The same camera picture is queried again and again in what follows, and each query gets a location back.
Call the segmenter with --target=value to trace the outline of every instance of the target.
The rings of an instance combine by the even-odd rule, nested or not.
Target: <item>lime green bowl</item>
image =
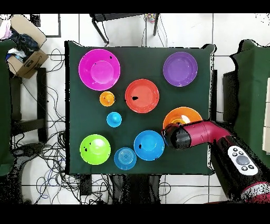
[[[99,165],[109,158],[111,146],[102,135],[89,135],[82,141],[80,153],[85,162],[91,165]]]

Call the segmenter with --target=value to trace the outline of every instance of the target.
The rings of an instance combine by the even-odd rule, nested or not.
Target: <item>dark green tablecloth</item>
[[[270,155],[262,150],[267,79],[270,77],[270,47],[256,46],[251,40],[242,43],[232,55],[239,79],[239,109],[235,132],[270,168]]]
[[[155,130],[161,133],[162,123],[172,109],[186,106],[198,111],[203,119],[208,119],[210,90],[210,54],[213,45],[204,49],[185,48],[138,48],[116,47],[101,48],[112,52],[119,60],[121,74],[118,82],[111,88],[116,98],[111,107],[104,107],[99,102],[101,91],[86,87],[78,74],[81,58],[91,49],[65,43],[69,54],[70,73],[70,166],[69,173],[152,173],[152,174],[211,174],[207,167],[207,144],[198,145],[185,151],[175,151],[165,147],[162,156],[155,161],[144,161],[137,157],[134,168],[120,170],[113,161],[115,152],[121,147],[133,148],[135,137],[143,130]],[[198,74],[186,87],[174,87],[163,76],[163,64],[171,54],[185,51],[196,59]],[[154,110],[146,114],[133,112],[124,101],[127,86],[136,79],[149,79],[159,89],[160,99]],[[106,117],[117,111],[122,116],[122,124],[117,128],[107,125]],[[91,134],[100,134],[111,145],[109,159],[101,165],[90,165],[82,160],[79,147],[82,140]]]
[[[13,156],[9,152],[11,139],[11,88],[9,71],[6,62],[8,50],[15,47],[12,40],[0,41],[0,176],[6,175],[13,164]]]

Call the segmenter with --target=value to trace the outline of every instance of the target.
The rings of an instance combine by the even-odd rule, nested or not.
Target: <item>small orange bowl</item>
[[[165,127],[171,123],[187,124],[189,122],[197,122],[199,120],[203,119],[194,109],[189,107],[178,107],[166,115],[163,121],[163,129],[165,129]]]
[[[109,107],[109,106],[113,105],[113,103],[115,101],[115,97],[114,97],[113,93],[111,93],[109,91],[105,91],[100,95],[99,101],[103,106]]]

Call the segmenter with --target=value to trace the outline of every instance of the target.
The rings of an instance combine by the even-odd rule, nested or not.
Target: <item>magenta bowl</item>
[[[82,57],[79,76],[88,88],[104,91],[113,87],[119,79],[120,64],[110,51],[94,49]]]

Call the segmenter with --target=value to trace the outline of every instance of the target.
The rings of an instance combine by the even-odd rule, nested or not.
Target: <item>blue bowl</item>
[[[111,127],[118,127],[122,122],[122,117],[117,112],[111,112],[107,115],[107,123]]]
[[[146,161],[159,158],[164,151],[164,141],[160,134],[153,130],[141,132],[134,140],[136,154]]]
[[[137,157],[131,148],[120,148],[114,155],[114,163],[122,170],[130,170],[136,164]]]

